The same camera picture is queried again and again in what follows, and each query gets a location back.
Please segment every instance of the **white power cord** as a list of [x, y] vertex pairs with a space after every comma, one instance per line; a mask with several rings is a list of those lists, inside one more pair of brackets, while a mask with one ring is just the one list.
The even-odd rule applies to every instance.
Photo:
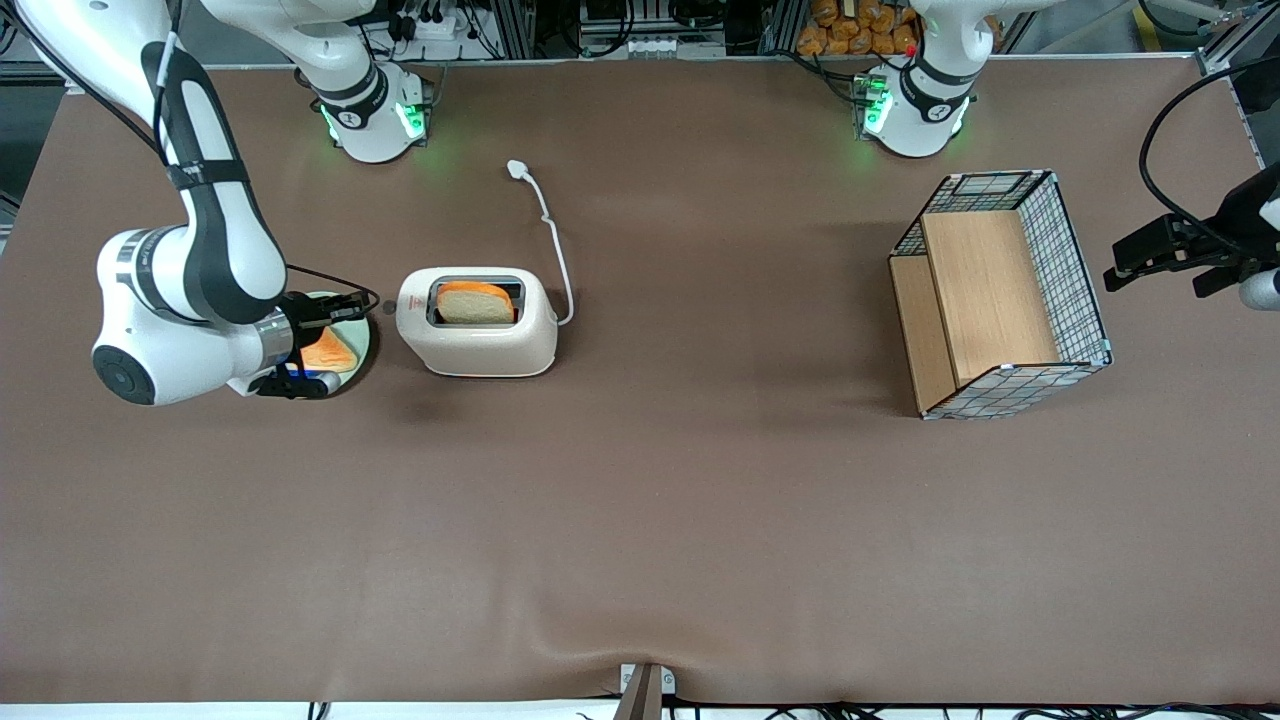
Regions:
[[538, 187], [538, 181], [529, 173], [529, 165], [520, 160], [507, 160], [507, 172], [511, 173], [513, 179], [521, 179], [534, 186], [534, 193], [538, 195], [538, 204], [543, 208], [543, 222], [552, 228], [552, 242], [556, 243], [556, 259], [559, 260], [561, 279], [564, 281], [564, 295], [568, 297], [568, 314], [563, 319], [557, 320], [556, 324], [564, 327], [573, 319], [573, 286], [568, 282], [568, 266], [564, 265], [564, 251], [559, 245], [559, 228], [556, 227], [556, 220], [552, 219], [552, 211], [547, 209], [547, 199], [543, 197], [543, 188]]

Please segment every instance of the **plug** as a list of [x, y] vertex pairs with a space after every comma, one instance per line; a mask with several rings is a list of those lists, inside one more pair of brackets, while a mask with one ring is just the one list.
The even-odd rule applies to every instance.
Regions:
[[507, 160], [507, 172], [512, 179], [525, 179], [529, 176], [529, 165], [520, 160]]

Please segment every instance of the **green indicator light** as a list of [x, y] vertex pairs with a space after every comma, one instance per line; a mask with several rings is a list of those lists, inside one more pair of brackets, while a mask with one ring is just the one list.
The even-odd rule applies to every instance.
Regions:
[[334, 142], [338, 142], [338, 128], [333, 126], [333, 115], [329, 114], [329, 109], [321, 105], [320, 114], [324, 115], [324, 122], [329, 126], [329, 137], [332, 137]]
[[422, 119], [422, 110], [416, 106], [406, 106], [399, 102], [396, 104], [396, 114], [401, 118], [401, 124], [404, 126], [404, 132], [410, 137], [421, 137], [422, 129], [426, 123]]
[[893, 95], [890, 92], [881, 95], [879, 100], [867, 110], [867, 131], [879, 132], [884, 129], [884, 120], [888, 118], [888, 111], [892, 108]]

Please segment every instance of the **bread loaf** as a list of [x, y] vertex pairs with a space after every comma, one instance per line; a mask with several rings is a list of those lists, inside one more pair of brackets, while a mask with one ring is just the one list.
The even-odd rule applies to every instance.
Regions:
[[851, 55], [865, 55], [870, 53], [872, 49], [872, 31], [863, 28], [852, 40], [849, 41], [849, 53]]
[[813, 19], [822, 27], [831, 27], [840, 19], [840, 6], [836, 0], [813, 0], [809, 5]]
[[826, 50], [827, 33], [820, 27], [808, 26], [800, 31], [800, 40], [796, 41], [796, 53], [813, 56], [822, 55]]
[[440, 286], [435, 307], [449, 324], [493, 325], [516, 322], [507, 291], [495, 284], [453, 281]]
[[861, 32], [861, 28], [858, 27], [858, 20], [852, 18], [837, 20], [836, 24], [831, 26], [831, 36], [833, 40], [844, 40], [845, 42], [849, 42], [850, 40], [858, 37], [859, 32]]
[[899, 55], [905, 55], [915, 45], [915, 31], [911, 26], [901, 26], [893, 31], [893, 50]]
[[881, 55], [892, 55], [893, 38], [882, 32], [872, 35], [872, 53], [879, 53]]

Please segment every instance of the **orange bread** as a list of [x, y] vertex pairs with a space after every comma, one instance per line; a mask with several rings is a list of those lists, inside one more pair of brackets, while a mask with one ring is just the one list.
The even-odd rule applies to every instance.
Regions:
[[302, 348], [302, 364], [308, 370], [349, 373], [360, 364], [360, 359], [333, 328], [325, 328], [320, 340]]

